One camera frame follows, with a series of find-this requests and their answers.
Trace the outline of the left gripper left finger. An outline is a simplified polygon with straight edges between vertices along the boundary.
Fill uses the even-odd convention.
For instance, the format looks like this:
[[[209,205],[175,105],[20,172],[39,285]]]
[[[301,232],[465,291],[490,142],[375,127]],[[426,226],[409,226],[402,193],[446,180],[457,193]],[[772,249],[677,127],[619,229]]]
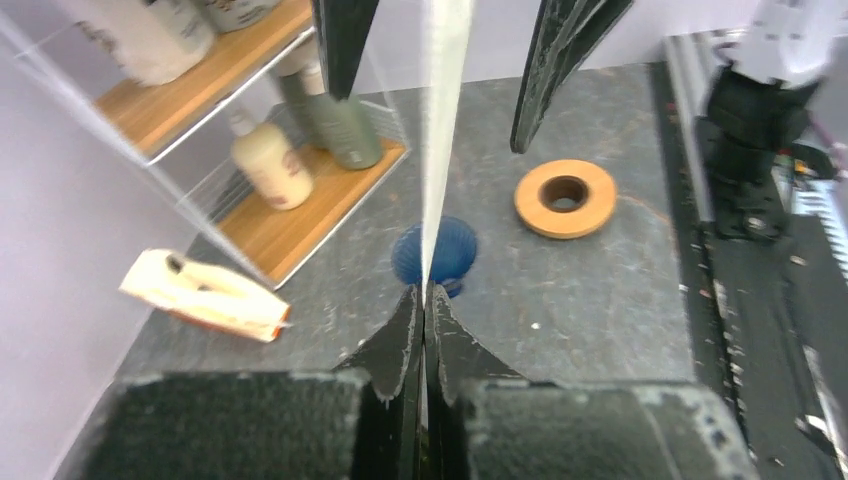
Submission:
[[[330,369],[119,379],[61,479],[416,479],[421,290]]]

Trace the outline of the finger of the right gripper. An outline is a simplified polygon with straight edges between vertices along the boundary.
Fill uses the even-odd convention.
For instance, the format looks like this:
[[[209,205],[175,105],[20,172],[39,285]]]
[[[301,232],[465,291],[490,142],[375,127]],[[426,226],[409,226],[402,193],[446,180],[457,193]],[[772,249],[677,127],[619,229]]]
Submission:
[[[633,6],[633,0],[544,0],[531,36],[510,134],[529,149],[553,97]]]
[[[312,0],[311,5],[327,92],[335,100],[347,100],[379,1]]]

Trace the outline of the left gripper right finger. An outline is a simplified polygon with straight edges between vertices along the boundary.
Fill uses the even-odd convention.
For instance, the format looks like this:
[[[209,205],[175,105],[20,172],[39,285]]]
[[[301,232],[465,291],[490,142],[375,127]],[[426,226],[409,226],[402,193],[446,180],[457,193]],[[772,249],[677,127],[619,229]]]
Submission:
[[[533,381],[428,287],[427,455],[440,479],[755,479],[739,427],[710,389],[677,381]]]

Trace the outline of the white paper coffee filter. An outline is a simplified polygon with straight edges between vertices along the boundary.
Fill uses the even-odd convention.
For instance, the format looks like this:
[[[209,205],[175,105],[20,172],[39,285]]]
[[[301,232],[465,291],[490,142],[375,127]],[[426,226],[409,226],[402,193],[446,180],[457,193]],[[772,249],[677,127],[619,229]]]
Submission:
[[[427,1],[423,40],[424,91],[421,114],[422,295],[437,244],[475,3]]]

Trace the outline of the blue ribbed cone dripper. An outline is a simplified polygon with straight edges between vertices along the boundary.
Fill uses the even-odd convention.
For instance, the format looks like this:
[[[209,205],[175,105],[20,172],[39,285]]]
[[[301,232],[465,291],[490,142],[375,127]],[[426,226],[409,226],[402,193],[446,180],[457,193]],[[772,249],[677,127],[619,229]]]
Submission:
[[[395,242],[391,265],[398,280],[406,285],[422,281],[421,228],[407,228]],[[429,279],[441,285],[449,298],[463,290],[463,281],[474,264],[478,251],[475,231],[463,220],[443,216],[440,221]]]

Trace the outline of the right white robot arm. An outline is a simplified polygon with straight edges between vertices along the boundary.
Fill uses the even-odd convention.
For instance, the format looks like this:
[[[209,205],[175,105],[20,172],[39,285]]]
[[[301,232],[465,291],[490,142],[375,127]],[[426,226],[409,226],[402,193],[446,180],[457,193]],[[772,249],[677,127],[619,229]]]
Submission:
[[[347,99],[376,15],[374,1],[316,1],[312,5],[319,59],[331,96]],[[729,148],[721,166],[741,165],[741,179],[762,174],[756,156],[774,152],[803,129],[807,101],[822,82],[843,1],[763,1],[707,93],[706,114]],[[510,147],[527,151],[552,98],[630,9],[627,1],[544,1],[527,53],[511,127]],[[430,94],[425,162],[445,169],[457,91],[474,14],[470,1],[433,1],[425,40]]]

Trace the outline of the green grey bottle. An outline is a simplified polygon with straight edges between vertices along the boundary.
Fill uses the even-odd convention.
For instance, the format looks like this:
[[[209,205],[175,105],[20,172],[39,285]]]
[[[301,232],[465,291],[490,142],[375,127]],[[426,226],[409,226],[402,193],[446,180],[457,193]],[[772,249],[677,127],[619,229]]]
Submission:
[[[318,60],[281,64],[275,71],[290,115],[311,145],[332,153],[348,170],[368,169],[381,160],[381,141],[361,103],[354,96],[330,95]]]

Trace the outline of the cream lotion bottle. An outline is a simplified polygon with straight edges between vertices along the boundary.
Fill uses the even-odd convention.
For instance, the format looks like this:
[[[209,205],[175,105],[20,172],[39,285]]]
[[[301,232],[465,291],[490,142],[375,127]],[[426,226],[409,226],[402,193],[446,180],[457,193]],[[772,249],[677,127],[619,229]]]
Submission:
[[[227,115],[235,135],[231,158],[254,190],[277,210],[302,205],[313,192],[313,177],[283,131],[273,123],[257,121],[241,107]]]

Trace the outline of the white container on shelf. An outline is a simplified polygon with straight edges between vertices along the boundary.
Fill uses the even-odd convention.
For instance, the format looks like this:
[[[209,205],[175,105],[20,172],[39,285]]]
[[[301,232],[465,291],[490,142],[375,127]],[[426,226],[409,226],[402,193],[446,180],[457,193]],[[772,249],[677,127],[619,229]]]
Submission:
[[[89,40],[145,87],[170,83],[209,53],[216,31],[192,1],[59,1]]]

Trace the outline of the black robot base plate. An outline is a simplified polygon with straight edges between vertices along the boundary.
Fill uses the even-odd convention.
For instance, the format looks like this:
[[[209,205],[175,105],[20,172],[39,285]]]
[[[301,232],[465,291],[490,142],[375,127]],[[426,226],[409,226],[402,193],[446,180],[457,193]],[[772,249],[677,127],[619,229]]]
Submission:
[[[815,188],[773,242],[700,217],[669,68],[649,67],[700,381],[733,412],[763,479],[847,475],[847,244]]]

